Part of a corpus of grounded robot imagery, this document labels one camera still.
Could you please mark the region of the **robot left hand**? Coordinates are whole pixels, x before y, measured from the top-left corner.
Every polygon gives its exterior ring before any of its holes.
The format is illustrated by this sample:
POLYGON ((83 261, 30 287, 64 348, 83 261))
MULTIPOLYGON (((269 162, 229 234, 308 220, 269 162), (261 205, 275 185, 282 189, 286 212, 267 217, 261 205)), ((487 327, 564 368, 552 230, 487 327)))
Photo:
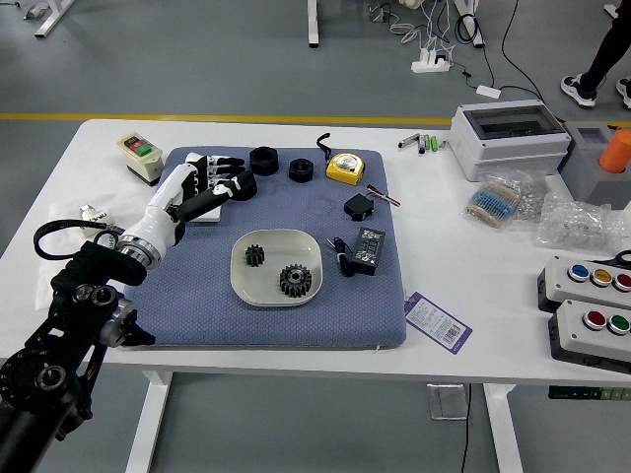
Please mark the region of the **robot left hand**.
POLYGON ((149 201, 143 218, 126 230, 118 247, 135 246, 154 261, 179 243, 185 224, 229 200, 246 201, 257 191, 245 161, 229 156, 190 153, 149 201))

